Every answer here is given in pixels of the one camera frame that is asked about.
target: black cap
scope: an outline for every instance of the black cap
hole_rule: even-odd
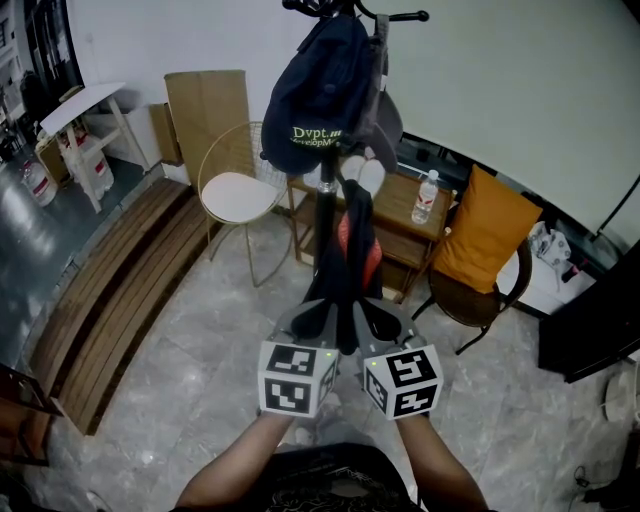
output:
[[[288,174],[313,171],[360,117],[372,56],[362,22],[321,20],[273,89],[262,128],[264,154]]]

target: wooden shelf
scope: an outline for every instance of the wooden shelf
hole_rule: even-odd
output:
[[[316,240],[315,236],[311,236],[306,244],[300,250],[302,251],[302,261],[308,265],[313,265],[315,254]],[[410,270],[387,257],[382,260],[382,286],[383,296],[385,299],[395,301],[402,297],[402,290],[406,286],[406,282],[410,276]]]
[[[304,198],[302,203],[300,203],[300,206],[298,206],[298,209],[294,214],[296,221],[306,226],[313,226],[315,208],[315,197],[308,195]],[[340,218],[340,214],[335,216],[335,226],[340,222]],[[412,238],[402,236],[397,232],[393,232],[379,226],[374,226],[373,229],[378,241],[380,242],[380,247],[382,248],[382,253],[385,258],[397,261],[398,263],[402,263],[403,265],[415,270],[419,270],[422,267],[426,256],[425,252],[427,250],[427,244],[429,243],[427,240],[416,241]]]
[[[451,191],[440,189],[433,203],[429,220],[425,224],[414,224],[411,221],[411,212],[418,197],[420,183],[419,180],[404,174],[387,174],[373,200],[373,219],[378,226],[384,226],[393,231],[399,230],[421,240],[438,242],[443,236],[444,224],[453,196]],[[290,180],[289,185],[315,197],[315,188],[307,186],[302,178]],[[344,199],[338,198],[337,208],[344,211]]]

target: forearm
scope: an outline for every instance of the forearm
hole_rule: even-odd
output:
[[[228,505],[244,496],[262,474],[293,419],[262,414],[236,441],[189,482],[178,507]]]
[[[428,498],[428,507],[452,512],[487,510],[478,484],[449,451],[427,418],[412,416],[396,423],[418,489]]]

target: gold wire chair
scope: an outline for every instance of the gold wire chair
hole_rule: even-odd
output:
[[[291,250],[293,240],[291,225],[286,218],[278,215],[290,231],[289,244],[276,268],[264,279],[257,281],[249,241],[249,224],[271,212],[287,191],[286,174],[260,158],[261,134],[262,123],[259,122],[242,124],[227,131],[211,145],[198,172],[198,196],[207,213],[209,245],[209,217],[230,226],[213,248],[209,260],[213,261],[229,233],[244,226],[249,269],[255,288],[262,286],[280,269]]]

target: orange cushion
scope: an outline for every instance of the orange cushion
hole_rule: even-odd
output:
[[[434,270],[480,293],[490,293],[498,272],[528,236],[542,209],[473,166],[469,188]]]

